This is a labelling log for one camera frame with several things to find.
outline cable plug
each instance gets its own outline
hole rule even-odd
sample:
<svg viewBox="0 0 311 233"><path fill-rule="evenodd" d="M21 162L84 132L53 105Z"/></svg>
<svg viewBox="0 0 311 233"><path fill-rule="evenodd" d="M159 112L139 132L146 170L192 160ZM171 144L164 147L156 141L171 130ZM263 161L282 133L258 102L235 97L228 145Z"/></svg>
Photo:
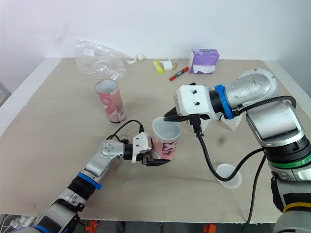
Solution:
<svg viewBox="0 0 311 233"><path fill-rule="evenodd" d="M240 114L239 110L232 111L233 117L238 117Z"/></svg>
<svg viewBox="0 0 311 233"><path fill-rule="evenodd" d="M139 126L139 133L145 132L144 126L140 125Z"/></svg>
<svg viewBox="0 0 311 233"><path fill-rule="evenodd" d="M199 114L191 114L189 115L189 122L190 122L190 125L192 125L193 127L193 132L195 134L200 134L203 136L203 133L202 133L202 129L201 129L201 118L200 118L200 115Z"/></svg>

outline blue ring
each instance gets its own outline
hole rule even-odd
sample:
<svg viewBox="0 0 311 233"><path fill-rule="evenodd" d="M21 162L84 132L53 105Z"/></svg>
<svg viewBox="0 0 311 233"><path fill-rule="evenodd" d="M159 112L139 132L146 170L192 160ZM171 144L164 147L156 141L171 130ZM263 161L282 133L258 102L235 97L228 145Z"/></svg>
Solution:
<svg viewBox="0 0 311 233"><path fill-rule="evenodd" d="M39 226L39 225L33 226L33 228L37 229L38 231L42 233L50 233L48 229L46 229L45 227Z"/></svg>
<svg viewBox="0 0 311 233"><path fill-rule="evenodd" d="M230 120L230 119L233 119L233 113L232 113L232 109L230 108L230 106L229 106L229 104L227 102L227 99L225 97L224 90L225 90L225 87L223 85L221 85L221 84L215 86L215 91L219 95L219 99L220 99L220 102L223 105L225 114L226 114L227 118Z"/></svg>
<svg viewBox="0 0 311 233"><path fill-rule="evenodd" d="M87 175L79 172L78 177L82 178L83 180L89 182L91 185L93 185L97 190L101 190L101 188L103 187L100 183L97 183L96 181L94 181L92 178L88 177Z"/></svg>

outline white connector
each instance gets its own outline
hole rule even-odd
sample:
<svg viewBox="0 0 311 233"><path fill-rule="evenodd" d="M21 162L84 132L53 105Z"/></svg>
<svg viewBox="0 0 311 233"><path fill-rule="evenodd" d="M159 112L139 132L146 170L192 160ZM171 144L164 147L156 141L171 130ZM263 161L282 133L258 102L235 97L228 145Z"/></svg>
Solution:
<svg viewBox="0 0 311 233"><path fill-rule="evenodd" d="M18 229L20 227L29 227L31 223L34 221L35 216L21 216L15 218L15 220L12 220L10 223L10 226Z"/></svg>

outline purple box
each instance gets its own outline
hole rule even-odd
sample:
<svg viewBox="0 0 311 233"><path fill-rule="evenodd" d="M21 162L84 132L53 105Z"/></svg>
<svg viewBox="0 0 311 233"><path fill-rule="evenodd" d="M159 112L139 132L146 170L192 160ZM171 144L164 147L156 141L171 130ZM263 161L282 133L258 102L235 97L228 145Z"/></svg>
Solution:
<svg viewBox="0 0 311 233"><path fill-rule="evenodd" d="M192 50L189 59L189 73L207 74L214 72L218 58L217 50Z"/></svg>

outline clear plastic bag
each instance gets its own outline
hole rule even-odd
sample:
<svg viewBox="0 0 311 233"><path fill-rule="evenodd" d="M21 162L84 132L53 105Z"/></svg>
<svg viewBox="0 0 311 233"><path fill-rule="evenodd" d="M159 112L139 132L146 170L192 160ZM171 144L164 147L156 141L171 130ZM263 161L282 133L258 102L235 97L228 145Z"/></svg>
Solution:
<svg viewBox="0 0 311 233"><path fill-rule="evenodd" d="M86 40L76 42L76 64L90 79L120 79L126 73L128 57L120 51Z"/></svg>

